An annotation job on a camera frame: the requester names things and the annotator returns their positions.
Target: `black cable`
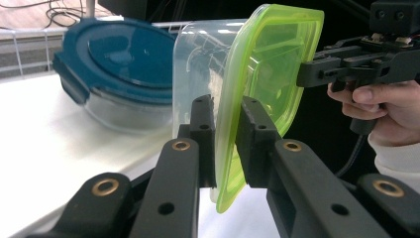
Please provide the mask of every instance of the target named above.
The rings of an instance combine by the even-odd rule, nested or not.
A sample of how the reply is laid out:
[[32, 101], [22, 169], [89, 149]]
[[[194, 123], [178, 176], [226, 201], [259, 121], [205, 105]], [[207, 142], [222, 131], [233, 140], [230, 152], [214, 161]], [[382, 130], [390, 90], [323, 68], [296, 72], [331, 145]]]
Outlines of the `black cable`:
[[[50, 27], [53, 23], [60, 27], [71, 27], [77, 23], [76, 19], [83, 18], [84, 11], [83, 11], [83, 4], [81, 0], [79, 0], [80, 9], [67, 8], [67, 7], [53, 7], [52, 2], [55, 2], [55, 0], [49, 0], [50, 8], [46, 11], [46, 15], [50, 19], [50, 22], [44, 28]], [[74, 22], [69, 25], [62, 24], [58, 20], [56, 20], [56, 17], [58, 16], [71, 18]]]
[[355, 162], [356, 158], [359, 155], [359, 152], [364, 146], [366, 140], [367, 140], [366, 135], [359, 135], [358, 140], [356, 141], [355, 147], [353, 148], [352, 154], [350, 155], [346, 164], [339, 171], [336, 172], [336, 177], [338, 178], [341, 177], [352, 167], [353, 163]]

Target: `white surface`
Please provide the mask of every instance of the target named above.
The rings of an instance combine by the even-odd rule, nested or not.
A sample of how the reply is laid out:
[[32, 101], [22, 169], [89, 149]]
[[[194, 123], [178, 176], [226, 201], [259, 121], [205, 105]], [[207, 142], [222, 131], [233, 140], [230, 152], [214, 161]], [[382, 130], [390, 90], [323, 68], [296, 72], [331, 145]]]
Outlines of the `white surface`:
[[[0, 83], [0, 109], [0, 237], [50, 228], [86, 180], [105, 172], [133, 179], [156, 164], [171, 138], [170, 128], [138, 135], [102, 126], [65, 94], [57, 75]], [[265, 190], [246, 187], [218, 214], [201, 189], [199, 237], [278, 237]]]

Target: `brass insert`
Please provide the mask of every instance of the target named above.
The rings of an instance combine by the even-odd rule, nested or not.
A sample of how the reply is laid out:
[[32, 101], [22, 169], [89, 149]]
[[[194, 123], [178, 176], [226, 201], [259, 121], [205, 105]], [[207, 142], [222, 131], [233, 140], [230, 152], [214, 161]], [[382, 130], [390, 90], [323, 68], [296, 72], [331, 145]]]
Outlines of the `brass insert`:
[[185, 141], [177, 141], [172, 144], [172, 148], [176, 151], [186, 151], [191, 147], [188, 142]]
[[120, 183], [114, 178], [105, 178], [99, 182], [97, 182], [92, 187], [92, 193], [96, 196], [106, 196], [114, 192]]
[[299, 144], [296, 144], [294, 142], [286, 142], [283, 144], [283, 147], [292, 152], [299, 152], [302, 150], [302, 147]]
[[393, 196], [393, 197], [404, 196], [404, 190], [401, 189], [401, 187], [399, 187], [397, 184], [388, 180], [382, 180], [382, 179], [375, 180], [373, 182], [373, 187], [376, 188], [376, 190], [388, 196]]

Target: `white sleeve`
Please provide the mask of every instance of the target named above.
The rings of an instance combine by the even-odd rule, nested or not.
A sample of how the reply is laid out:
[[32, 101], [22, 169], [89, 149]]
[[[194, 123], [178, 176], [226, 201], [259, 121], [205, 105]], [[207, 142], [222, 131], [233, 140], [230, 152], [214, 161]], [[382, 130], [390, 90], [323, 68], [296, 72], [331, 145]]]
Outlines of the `white sleeve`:
[[368, 142], [376, 152], [374, 164], [381, 174], [399, 179], [420, 193], [420, 143], [385, 147], [371, 137]]

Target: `lime green lid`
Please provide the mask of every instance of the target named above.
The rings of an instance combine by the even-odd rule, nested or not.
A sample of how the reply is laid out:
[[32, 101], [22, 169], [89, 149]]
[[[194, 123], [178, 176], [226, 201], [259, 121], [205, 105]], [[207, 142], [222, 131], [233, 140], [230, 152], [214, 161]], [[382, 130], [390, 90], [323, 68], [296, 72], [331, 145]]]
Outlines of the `lime green lid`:
[[261, 5], [235, 38], [228, 54], [216, 124], [216, 183], [212, 199], [226, 211], [246, 184], [235, 148], [244, 95], [259, 100], [283, 136], [296, 114], [303, 88], [299, 66], [312, 60], [324, 13]]

